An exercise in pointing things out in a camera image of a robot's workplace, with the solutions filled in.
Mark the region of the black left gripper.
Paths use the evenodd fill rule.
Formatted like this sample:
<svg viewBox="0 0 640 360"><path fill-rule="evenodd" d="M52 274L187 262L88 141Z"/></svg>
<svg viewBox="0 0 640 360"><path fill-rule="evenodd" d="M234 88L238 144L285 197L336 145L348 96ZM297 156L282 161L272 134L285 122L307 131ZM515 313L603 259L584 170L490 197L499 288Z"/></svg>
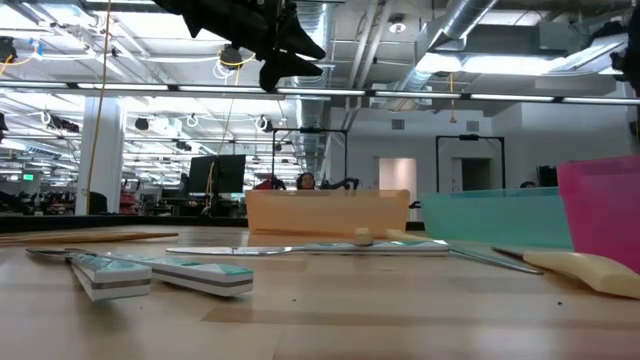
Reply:
<svg viewBox="0 0 640 360"><path fill-rule="evenodd" d="M279 26L279 47L294 53L274 51L265 58L259 86L266 92L274 92L281 78L323 74L321 68L296 55L322 59L325 51L301 27L293 0L152 1L180 16L192 38L206 30L249 50L271 50L277 43Z"/></svg>

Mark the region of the blue white patterned knife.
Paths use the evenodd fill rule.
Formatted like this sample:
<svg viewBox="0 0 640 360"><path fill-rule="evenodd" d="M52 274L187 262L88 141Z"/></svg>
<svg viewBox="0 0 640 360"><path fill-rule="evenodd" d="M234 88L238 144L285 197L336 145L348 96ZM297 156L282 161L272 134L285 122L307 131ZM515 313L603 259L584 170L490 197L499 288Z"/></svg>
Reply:
<svg viewBox="0 0 640 360"><path fill-rule="evenodd" d="M174 247L167 248L165 252L209 256L272 256L293 252L315 255L446 256L449 253L449 245L434 241L391 241L377 242L368 246L349 243L323 243L268 247Z"/></svg>
<svg viewBox="0 0 640 360"><path fill-rule="evenodd" d="M68 263L69 251L96 253L77 248L63 250L28 248L26 253L47 258L62 258ZM254 272L241 266L198 263L177 258L153 258L113 253L97 254L150 267L152 270L151 282L156 280L220 297L233 297L253 289Z"/></svg>
<svg viewBox="0 0 640 360"><path fill-rule="evenodd" d="M69 251L67 261L93 302L150 293L152 270L148 266L83 251Z"/></svg>

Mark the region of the long light bar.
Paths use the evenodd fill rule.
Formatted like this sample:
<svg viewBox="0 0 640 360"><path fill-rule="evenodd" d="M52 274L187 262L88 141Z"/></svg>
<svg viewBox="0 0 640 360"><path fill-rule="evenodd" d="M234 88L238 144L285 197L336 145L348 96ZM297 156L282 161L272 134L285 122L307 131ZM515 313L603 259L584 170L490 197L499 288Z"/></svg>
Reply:
<svg viewBox="0 0 640 360"><path fill-rule="evenodd" d="M227 85L177 85L177 84L129 84L129 83L74 83L44 81L3 81L0 90L34 93L60 94L104 94L116 96L164 96L164 97L319 97L319 98L380 98L412 100L454 100L454 101L490 101L553 103L571 105L640 106L640 98L585 97L585 96L548 96L548 95L512 95L489 93L455 93L433 91L397 91L397 90L357 90L284 87L266 92L255 86Z"/></svg>

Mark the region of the black computer monitor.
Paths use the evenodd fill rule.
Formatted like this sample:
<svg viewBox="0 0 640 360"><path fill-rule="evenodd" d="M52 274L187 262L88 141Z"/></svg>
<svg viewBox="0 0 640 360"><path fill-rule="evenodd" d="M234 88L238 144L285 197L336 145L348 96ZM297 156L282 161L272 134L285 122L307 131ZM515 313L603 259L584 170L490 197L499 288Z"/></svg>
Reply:
<svg viewBox="0 0 640 360"><path fill-rule="evenodd" d="M194 157L189 169L190 193L242 193L246 156Z"/></svg>

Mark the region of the black equipment box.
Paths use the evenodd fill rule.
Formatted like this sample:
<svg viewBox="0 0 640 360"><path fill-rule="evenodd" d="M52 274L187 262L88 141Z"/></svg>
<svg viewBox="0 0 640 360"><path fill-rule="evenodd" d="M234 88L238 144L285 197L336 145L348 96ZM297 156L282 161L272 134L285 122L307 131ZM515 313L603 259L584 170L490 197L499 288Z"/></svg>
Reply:
<svg viewBox="0 0 640 360"><path fill-rule="evenodd" d="M536 168L538 185L540 187L557 187L558 177L557 170L554 166L538 166Z"/></svg>

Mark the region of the orange translucent plastic bin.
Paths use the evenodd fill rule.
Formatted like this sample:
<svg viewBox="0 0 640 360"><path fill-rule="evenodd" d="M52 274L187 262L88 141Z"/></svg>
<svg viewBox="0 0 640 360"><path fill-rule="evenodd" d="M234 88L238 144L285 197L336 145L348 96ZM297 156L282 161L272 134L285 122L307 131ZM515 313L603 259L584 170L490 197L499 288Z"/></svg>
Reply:
<svg viewBox="0 0 640 360"><path fill-rule="evenodd" d="M405 230L407 190L251 190L245 194L252 233L375 238Z"/></svg>

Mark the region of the pink translucent plastic bin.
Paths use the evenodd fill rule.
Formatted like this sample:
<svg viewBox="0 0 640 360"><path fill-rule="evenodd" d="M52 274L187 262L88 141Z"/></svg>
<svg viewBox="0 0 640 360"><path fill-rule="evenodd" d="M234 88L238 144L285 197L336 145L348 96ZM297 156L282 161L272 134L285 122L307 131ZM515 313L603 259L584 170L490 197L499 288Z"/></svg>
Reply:
<svg viewBox="0 0 640 360"><path fill-rule="evenodd" d="M574 250L640 274L640 155L568 162L557 176Z"/></svg>

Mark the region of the white door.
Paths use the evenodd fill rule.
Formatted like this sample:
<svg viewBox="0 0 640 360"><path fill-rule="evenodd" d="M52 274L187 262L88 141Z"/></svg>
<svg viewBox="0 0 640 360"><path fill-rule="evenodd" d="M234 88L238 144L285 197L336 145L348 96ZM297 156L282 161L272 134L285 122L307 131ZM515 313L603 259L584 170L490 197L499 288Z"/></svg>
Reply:
<svg viewBox="0 0 640 360"><path fill-rule="evenodd" d="M415 158L378 159L378 188L380 190L407 190L408 204L417 200L417 165Z"/></svg>

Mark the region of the white building column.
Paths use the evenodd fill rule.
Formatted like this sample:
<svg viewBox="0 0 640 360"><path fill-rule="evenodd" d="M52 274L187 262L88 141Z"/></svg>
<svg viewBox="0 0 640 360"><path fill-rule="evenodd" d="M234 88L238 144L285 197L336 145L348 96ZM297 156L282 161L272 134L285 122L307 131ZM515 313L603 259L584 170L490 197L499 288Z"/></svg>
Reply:
<svg viewBox="0 0 640 360"><path fill-rule="evenodd" d="M106 211L118 213L127 112L117 97L86 97L81 131L75 214L88 215L90 192L105 197Z"/></svg>

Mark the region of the teal translucent plastic bin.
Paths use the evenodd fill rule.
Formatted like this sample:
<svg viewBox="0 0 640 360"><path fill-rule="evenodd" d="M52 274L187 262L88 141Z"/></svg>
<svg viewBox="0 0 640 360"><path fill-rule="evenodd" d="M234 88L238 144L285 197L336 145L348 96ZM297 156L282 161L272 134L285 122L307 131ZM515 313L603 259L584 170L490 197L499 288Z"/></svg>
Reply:
<svg viewBox="0 0 640 360"><path fill-rule="evenodd" d="M426 193L420 196L426 234L509 246L570 249L556 187Z"/></svg>

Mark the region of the red chair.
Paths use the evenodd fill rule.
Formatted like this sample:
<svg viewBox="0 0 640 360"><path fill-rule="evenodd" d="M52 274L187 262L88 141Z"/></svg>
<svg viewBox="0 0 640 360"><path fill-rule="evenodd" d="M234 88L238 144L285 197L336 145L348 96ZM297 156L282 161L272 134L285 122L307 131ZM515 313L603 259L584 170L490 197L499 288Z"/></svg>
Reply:
<svg viewBox="0 0 640 360"><path fill-rule="evenodd" d="M120 194L120 215L138 215L140 213L140 204L135 193L122 192Z"/></svg>

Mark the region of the black ceiling device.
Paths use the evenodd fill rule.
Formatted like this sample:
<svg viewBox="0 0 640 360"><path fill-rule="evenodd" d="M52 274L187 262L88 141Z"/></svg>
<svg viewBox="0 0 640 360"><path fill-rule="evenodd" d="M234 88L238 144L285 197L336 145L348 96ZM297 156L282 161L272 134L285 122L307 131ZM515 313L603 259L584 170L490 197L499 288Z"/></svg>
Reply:
<svg viewBox="0 0 640 360"><path fill-rule="evenodd" d="M13 63L17 59L17 52L14 47L14 38L0 36L0 64Z"/></svg>

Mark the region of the black station frame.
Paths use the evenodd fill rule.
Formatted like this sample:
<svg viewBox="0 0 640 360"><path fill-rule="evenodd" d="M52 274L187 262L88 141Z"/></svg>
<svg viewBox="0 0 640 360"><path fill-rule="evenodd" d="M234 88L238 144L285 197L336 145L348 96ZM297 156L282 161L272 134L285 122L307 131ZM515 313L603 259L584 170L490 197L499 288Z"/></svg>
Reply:
<svg viewBox="0 0 640 360"><path fill-rule="evenodd" d="M275 178L275 156L276 150L279 148L281 143L287 143L296 146L295 141L289 141L288 138L290 135L302 137L306 139L307 137L324 137L325 138L325 149L329 150L330 141L335 140L339 145L341 145L344 149L344 178L336 183L330 183L328 180L323 179L319 184L321 189L329 189L335 190L339 188L344 188L346 190L356 190L360 184L360 181L351 178L348 176L348 131L341 129L323 129L316 127L303 127L303 128L274 128L272 130L272 153L271 153L271 174L270 178Z"/></svg>
<svg viewBox="0 0 640 360"><path fill-rule="evenodd" d="M505 189L507 186L506 181L506 144L505 138L501 136L481 136L477 134L460 134L460 135L436 135L435 137L435 182L436 182L436 192L441 192L441 151L444 150L444 147L441 148L439 142L442 139L452 139L456 141L462 142L484 142L486 145L491 147L494 151L497 151L499 154L499 165L500 165L500 188ZM500 148L494 148L491 141L498 141L500 144Z"/></svg>

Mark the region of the silver round air duct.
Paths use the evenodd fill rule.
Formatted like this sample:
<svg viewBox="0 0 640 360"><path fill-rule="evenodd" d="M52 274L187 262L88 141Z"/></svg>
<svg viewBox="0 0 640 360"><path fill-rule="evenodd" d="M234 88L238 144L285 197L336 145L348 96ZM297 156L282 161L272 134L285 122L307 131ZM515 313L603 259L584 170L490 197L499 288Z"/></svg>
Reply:
<svg viewBox="0 0 640 360"><path fill-rule="evenodd" d="M319 2L298 2L298 20L303 30L326 53L329 53L332 30L333 7ZM330 99L320 95L294 95L295 123L290 128L298 128L292 133L294 150L303 172L318 176L324 161L327 133L320 129L329 128Z"/></svg>

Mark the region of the silver slanted air duct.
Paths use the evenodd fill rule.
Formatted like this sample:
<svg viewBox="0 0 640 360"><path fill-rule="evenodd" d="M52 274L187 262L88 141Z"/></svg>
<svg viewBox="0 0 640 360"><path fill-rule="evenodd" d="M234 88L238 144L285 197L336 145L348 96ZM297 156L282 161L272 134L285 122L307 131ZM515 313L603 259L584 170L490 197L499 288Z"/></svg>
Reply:
<svg viewBox="0 0 640 360"><path fill-rule="evenodd" d="M466 47L467 37L499 0L449 0L442 16L421 26L414 42L414 64L387 91L421 92L437 73L450 74L460 69L459 59L441 55L437 50L452 43L452 52Z"/></svg>

